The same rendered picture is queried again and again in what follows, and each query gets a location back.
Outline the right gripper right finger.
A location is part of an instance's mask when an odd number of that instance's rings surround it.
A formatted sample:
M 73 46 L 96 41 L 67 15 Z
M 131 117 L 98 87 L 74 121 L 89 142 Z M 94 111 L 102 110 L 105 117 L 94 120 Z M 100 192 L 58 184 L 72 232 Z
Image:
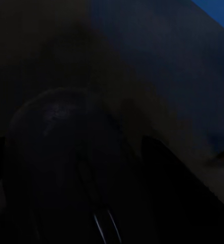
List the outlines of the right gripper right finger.
M 141 152 L 159 244 L 224 244 L 224 204 L 160 140 Z

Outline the mouse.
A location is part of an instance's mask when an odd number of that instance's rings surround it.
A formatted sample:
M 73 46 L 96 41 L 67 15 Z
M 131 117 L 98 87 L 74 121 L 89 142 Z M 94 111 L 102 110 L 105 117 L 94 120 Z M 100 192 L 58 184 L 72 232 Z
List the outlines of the mouse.
M 159 244 L 143 163 L 88 90 L 55 88 L 20 108 L 3 187 L 23 244 Z

